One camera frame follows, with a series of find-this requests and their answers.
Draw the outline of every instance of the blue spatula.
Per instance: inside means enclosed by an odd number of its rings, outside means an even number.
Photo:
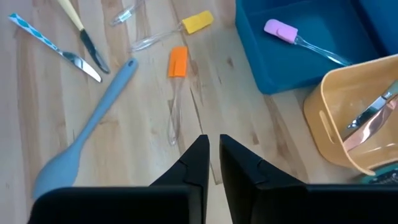
[[[39,172],[33,190],[34,199],[53,189],[73,185],[79,170],[80,153],[86,140],[107,110],[115,102],[120,92],[122,92],[136,71],[137,66],[137,60],[133,58],[129,59],[123,65],[75,141],[66,150],[51,159]]]

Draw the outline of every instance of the utensil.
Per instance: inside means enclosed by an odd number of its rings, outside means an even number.
[[[119,70],[75,141],[51,159],[39,172],[34,185],[33,198],[38,198],[53,189],[72,186],[78,173],[80,153],[84,143],[122,92],[137,66],[137,60],[132,58]]]
[[[188,48],[174,47],[169,60],[169,78],[175,85],[174,100],[169,122],[169,143],[173,146],[180,136],[181,127],[181,92],[182,84],[187,75]]]
[[[123,23],[132,16],[132,12],[134,12],[142,3],[144,3],[144,1],[145,0],[137,0],[132,6],[123,9],[123,11],[119,12],[109,24],[111,26],[116,26]]]
[[[374,114],[374,116],[368,119],[362,126],[344,140],[343,145],[345,149],[350,151],[376,134],[377,131],[386,123],[388,117],[390,117],[391,113],[397,107],[397,104],[398,95],[394,96],[392,100],[381,108],[381,110]]]
[[[264,26],[264,31],[290,44],[300,45],[302,47],[310,49],[342,66],[352,65],[352,63],[344,57],[341,57],[333,52],[308,43],[301,36],[297,35],[297,32],[299,31],[297,28],[284,24],[283,22],[276,19],[268,20],[266,25]]]
[[[17,24],[19,27],[23,28],[25,31],[28,33],[32,34],[34,37],[38,38],[41,40],[43,43],[45,43],[47,46],[49,46],[51,49],[56,51],[59,55],[61,55],[63,58],[67,59],[69,62],[74,64],[74,66],[80,68],[83,70],[85,73],[87,73],[89,76],[93,77],[97,82],[101,82],[102,79],[100,75],[92,68],[87,62],[85,62],[81,57],[75,55],[74,53],[71,52],[66,52],[60,50],[55,44],[53,44],[51,41],[49,41],[46,37],[44,37],[37,29],[32,27],[28,22],[23,20],[18,14],[13,13],[8,18]]]
[[[155,44],[162,40],[164,37],[167,37],[175,32],[180,32],[181,30],[186,30],[188,34],[192,34],[208,25],[210,25],[214,21],[214,17],[210,11],[203,11],[199,14],[194,16],[190,16],[186,19],[183,19],[178,26],[171,31],[158,33],[151,37],[147,37],[145,39],[139,40],[133,43],[132,47],[130,48],[131,52],[136,52],[139,50],[144,50],[147,47],[150,47],[152,44]]]
[[[83,23],[73,8],[72,4],[69,0],[58,0],[59,4],[62,6],[63,10],[68,14],[69,18],[72,22],[76,25],[77,29],[80,31],[80,39],[83,41],[83,44],[86,46],[88,53],[90,53],[91,57],[93,58],[94,62],[99,66],[99,68],[104,73],[109,73],[109,67],[107,66],[106,62],[103,60],[100,53],[95,48],[93,42],[91,41],[90,37],[88,36],[86,29],[83,27]]]
[[[396,94],[398,94],[398,80],[394,81],[386,92],[373,101],[373,103],[371,103],[360,115],[347,125],[347,128],[340,134],[341,138],[345,139],[347,136],[355,132],[365,122],[372,118],[386,104],[386,102]]]

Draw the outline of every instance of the blue tray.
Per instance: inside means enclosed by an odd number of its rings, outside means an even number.
[[[385,56],[357,0],[236,0],[236,27],[258,89],[273,94],[317,84],[338,64],[264,32],[269,19],[354,63]]]

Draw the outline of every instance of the tan plastic basket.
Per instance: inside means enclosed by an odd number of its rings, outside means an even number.
[[[397,111],[374,136],[348,152],[339,135],[397,79],[398,55],[339,68],[325,75],[304,103],[304,115],[325,159],[367,175],[376,175],[371,170],[375,167],[398,161]]]

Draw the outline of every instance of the knife handle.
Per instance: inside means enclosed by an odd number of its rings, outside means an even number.
[[[73,8],[72,4],[69,0],[58,0],[58,3],[62,6],[63,10],[68,14],[69,18],[76,25],[77,29],[81,31],[84,29],[83,24],[77,14],[75,8]]]
[[[37,31],[34,27],[32,27],[28,22],[26,22],[23,18],[21,18],[18,14],[13,13],[8,16],[8,18],[17,24],[19,27],[24,29],[26,32],[32,34],[34,37],[38,38],[41,40],[43,43],[45,43],[47,46],[51,47],[53,50],[59,53],[59,49],[55,44],[53,44],[50,40],[48,40],[45,36],[43,36],[42,33]]]

